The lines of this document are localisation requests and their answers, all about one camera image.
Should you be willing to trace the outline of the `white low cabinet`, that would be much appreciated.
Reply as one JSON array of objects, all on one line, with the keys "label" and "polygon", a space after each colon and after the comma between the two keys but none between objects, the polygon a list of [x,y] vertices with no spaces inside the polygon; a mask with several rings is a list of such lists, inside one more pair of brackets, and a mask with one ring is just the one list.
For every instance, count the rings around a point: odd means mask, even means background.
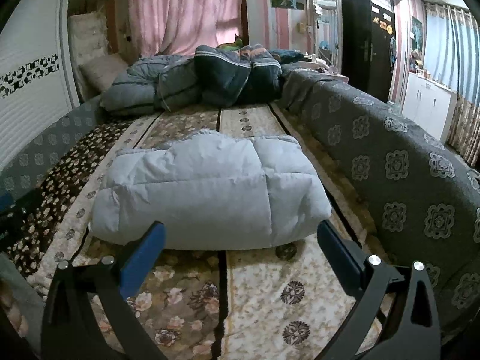
[{"label": "white low cabinet", "polygon": [[402,113],[442,144],[448,139],[456,93],[436,81],[408,73]]}]

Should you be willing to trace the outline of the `white louvered wardrobe door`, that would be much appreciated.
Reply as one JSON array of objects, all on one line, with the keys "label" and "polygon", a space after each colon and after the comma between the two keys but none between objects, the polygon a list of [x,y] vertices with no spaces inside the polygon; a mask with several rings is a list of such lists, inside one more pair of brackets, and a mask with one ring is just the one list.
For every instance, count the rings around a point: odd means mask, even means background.
[{"label": "white louvered wardrobe door", "polygon": [[1,168],[72,110],[61,59],[62,0],[20,0],[1,31]]}]

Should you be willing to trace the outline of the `beige pillow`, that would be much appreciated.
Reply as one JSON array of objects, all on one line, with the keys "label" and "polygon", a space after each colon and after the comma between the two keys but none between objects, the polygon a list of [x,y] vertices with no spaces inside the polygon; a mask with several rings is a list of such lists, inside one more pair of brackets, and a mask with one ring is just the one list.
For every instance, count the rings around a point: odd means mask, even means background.
[{"label": "beige pillow", "polygon": [[116,77],[127,68],[128,63],[120,54],[103,55],[80,65],[82,75],[98,92],[109,89]]}]

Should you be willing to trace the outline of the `grey blue folded quilt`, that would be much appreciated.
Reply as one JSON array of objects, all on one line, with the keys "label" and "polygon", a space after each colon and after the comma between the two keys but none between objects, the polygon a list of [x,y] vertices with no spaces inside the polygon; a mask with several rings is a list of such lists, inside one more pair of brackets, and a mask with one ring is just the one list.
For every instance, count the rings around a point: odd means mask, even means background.
[{"label": "grey blue folded quilt", "polygon": [[174,112],[199,102],[194,59],[160,55],[140,58],[101,95],[103,111],[119,117]]}]

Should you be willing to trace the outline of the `dark navy folded quilt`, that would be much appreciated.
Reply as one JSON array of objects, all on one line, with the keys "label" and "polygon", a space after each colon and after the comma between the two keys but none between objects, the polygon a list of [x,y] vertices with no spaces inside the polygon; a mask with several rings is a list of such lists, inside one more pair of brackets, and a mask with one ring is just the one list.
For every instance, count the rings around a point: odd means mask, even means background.
[{"label": "dark navy folded quilt", "polygon": [[303,58],[299,51],[261,44],[238,50],[198,46],[193,64],[202,102],[218,108],[272,102],[281,96],[283,67]]}]

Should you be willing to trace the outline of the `blue striped window curtain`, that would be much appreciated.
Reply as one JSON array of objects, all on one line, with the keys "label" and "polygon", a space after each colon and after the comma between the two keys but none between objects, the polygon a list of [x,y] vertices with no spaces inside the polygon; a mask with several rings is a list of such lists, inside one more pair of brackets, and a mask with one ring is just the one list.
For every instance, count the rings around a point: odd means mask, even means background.
[{"label": "blue striped window curtain", "polygon": [[479,24],[467,10],[427,3],[424,68],[431,78],[479,105]]}]

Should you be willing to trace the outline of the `pink curtain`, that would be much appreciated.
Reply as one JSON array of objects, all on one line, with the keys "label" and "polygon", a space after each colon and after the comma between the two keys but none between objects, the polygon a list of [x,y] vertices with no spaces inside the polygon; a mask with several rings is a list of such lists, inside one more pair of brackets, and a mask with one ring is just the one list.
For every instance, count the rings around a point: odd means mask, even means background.
[{"label": "pink curtain", "polygon": [[135,50],[142,57],[193,55],[242,34],[242,0],[128,0]]}]

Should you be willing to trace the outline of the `white ornate mirror frame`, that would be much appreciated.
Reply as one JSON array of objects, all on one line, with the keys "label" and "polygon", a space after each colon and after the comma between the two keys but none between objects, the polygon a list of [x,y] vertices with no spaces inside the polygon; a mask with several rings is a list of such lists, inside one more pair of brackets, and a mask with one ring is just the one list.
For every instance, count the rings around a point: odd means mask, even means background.
[{"label": "white ornate mirror frame", "polygon": [[313,54],[340,73],[343,57],[343,22],[340,0],[311,0]]}]

